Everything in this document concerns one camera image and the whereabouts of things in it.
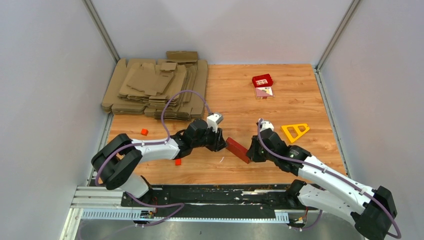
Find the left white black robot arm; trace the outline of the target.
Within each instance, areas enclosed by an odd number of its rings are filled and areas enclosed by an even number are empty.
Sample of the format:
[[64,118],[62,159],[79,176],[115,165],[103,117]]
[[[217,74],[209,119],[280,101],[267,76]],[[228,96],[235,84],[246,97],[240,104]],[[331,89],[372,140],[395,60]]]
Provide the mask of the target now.
[[121,133],[94,155],[91,164],[107,190],[121,189],[132,195],[140,206],[146,207],[152,203],[153,193],[149,183],[134,173],[138,164],[181,159],[190,155],[194,148],[218,152],[226,146],[221,128],[195,119],[169,139],[138,140]]

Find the red paper box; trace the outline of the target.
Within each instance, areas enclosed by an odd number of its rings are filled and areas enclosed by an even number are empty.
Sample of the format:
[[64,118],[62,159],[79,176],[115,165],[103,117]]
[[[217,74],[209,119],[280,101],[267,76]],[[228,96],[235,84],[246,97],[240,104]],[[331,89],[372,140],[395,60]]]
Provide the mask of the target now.
[[226,149],[230,151],[233,155],[241,159],[244,163],[249,164],[251,160],[247,157],[248,149],[238,143],[231,137],[228,137],[226,140]]

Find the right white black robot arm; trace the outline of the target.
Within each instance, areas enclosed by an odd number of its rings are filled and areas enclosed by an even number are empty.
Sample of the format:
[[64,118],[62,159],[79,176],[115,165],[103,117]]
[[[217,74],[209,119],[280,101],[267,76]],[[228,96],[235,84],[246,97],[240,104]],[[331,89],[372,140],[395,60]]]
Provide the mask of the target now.
[[294,180],[285,195],[290,208],[303,205],[328,212],[352,224],[368,240],[383,240],[386,236],[401,239],[394,197],[386,187],[373,188],[333,170],[306,149],[287,145],[264,124],[258,126],[251,140],[246,154],[251,161],[271,161],[283,172],[318,185]]

